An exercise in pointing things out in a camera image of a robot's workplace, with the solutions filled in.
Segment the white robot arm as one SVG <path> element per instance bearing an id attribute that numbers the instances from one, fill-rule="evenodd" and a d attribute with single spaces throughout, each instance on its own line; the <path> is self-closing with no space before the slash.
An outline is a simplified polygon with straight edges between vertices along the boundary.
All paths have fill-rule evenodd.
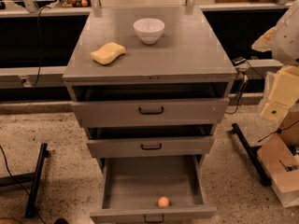
<path id="1" fill-rule="evenodd" d="M 263 119 L 283 119 L 299 100 L 299 0 L 251 47 L 260 52 L 270 51 L 272 58 L 283 64 L 274 74 L 261 111 Z"/>

